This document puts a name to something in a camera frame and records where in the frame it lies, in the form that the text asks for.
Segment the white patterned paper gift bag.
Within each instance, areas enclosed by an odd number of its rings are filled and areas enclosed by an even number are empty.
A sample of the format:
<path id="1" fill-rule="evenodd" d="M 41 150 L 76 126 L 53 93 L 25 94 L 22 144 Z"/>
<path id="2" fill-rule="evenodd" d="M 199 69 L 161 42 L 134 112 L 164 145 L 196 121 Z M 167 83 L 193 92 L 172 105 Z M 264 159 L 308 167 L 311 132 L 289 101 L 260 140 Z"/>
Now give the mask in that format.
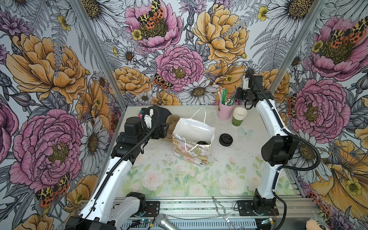
<path id="1" fill-rule="evenodd" d="M 202 107 L 190 118 L 180 118 L 172 134 L 174 155 L 202 167 L 208 163 L 215 139 L 215 128 L 206 123 L 206 117 L 207 112 Z M 198 145 L 199 141 L 206 141 L 208 145 Z"/>

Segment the black paper napkin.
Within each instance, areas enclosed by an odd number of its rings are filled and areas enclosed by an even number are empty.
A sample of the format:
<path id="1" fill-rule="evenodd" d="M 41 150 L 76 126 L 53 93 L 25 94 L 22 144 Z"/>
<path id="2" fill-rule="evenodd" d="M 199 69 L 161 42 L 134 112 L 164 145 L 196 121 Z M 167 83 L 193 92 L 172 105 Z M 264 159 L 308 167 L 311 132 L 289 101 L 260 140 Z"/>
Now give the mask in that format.
<path id="1" fill-rule="evenodd" d="M 153 107 L 155 108 L 152 115 L 153 121 L 156 121 L 158 119 L 159 124 L 166 123 L 168 116 L 170 116 L 172 113 L 164 107 L 160 107 L 157 105 L 154 105 Z"/>

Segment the black coffee cup lid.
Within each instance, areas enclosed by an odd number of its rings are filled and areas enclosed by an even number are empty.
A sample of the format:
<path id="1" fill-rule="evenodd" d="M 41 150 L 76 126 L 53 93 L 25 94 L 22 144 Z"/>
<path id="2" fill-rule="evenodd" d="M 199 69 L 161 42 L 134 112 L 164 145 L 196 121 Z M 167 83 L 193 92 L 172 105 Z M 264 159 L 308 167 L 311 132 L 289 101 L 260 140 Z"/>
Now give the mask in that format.
<path id="1" fill-rule="evenodd" d="M 199 141 L 197 144 L 198 145 L 208 145 L 208 143 L 206 141 Z"/>

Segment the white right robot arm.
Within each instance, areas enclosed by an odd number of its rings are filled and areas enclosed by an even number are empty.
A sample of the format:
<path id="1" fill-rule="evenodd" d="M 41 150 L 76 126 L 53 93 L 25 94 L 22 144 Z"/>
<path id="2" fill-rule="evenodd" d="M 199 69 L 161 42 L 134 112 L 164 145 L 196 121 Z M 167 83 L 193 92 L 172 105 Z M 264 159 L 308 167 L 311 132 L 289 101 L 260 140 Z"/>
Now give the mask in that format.
<path id="1" fill-rule="evenodd" d="M 264 91 L 262 83 L 262 76 L 255 76 L 252 71 L 247 71 L 243 77 L 243 86 L 238 88 L 235 94 L 236 99 L 251 102 L 252 107 L 261 116 L 269 135 L 269 140 L 261 148 L 262 158 L 268 164 L 263 170 L 265 178 L 255 190 L 252 201 L 239 202 L 239 209 L 251 209 L 259 216 L 277 212 L 276 187 L 284 169 L 308 172 L 315 170 L 321 163 L 321 155 L 317 148 L 288 130 L 276 109 L 273 95 L 269 91 Z M 311 148 L 314 157 L 312 165 L 304 168 L 289 166 L 288 162 L 301 144 Z"/>

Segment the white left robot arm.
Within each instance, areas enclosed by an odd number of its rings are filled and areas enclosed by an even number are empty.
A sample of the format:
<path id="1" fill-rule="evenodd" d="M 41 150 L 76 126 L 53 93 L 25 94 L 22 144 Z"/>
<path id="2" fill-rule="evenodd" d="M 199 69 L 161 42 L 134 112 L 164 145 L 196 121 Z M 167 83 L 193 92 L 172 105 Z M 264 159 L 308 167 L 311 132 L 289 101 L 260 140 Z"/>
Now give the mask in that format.
<path id="1" fill-rule="evenodd" d="M 170 115 L 168 109 L 153 105 L 141 109 L 139 116 L 126 119 L 100 184 L 81 213 L 67 221 L 67 230 L 118 230 L 130 217 L 145 212 L 146 198 L 142 193 L 131 192 L 117 207 L 113 204 L 148 141 L 166 138 Z"/>

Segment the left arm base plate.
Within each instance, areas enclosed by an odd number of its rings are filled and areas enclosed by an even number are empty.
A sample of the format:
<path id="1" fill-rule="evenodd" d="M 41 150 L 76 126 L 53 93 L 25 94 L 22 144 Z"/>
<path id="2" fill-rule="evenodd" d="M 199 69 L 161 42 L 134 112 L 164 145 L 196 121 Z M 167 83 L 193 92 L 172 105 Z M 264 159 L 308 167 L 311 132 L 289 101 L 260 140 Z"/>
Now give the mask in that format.
<path id="1" fill-rule="evenodd" d="M 156 217 L 160 212 L 160 201 L 146 201 L 145 205 L 140 205 L 138 211 L 132 214 L 131 218 Z"/>

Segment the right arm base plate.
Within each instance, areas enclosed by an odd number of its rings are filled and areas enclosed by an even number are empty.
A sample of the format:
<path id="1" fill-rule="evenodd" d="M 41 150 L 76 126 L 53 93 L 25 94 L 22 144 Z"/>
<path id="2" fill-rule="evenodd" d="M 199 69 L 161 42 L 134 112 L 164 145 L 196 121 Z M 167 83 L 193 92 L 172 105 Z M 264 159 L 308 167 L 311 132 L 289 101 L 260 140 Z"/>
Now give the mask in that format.
<path id="1" fill-rule="evenodd" d="M 239 200 L 236 202 L 235 208 L 240 216 L 278 216 L 279 211 L 276 206 L 259 206 L 255 208 L 251 200 Z"/>

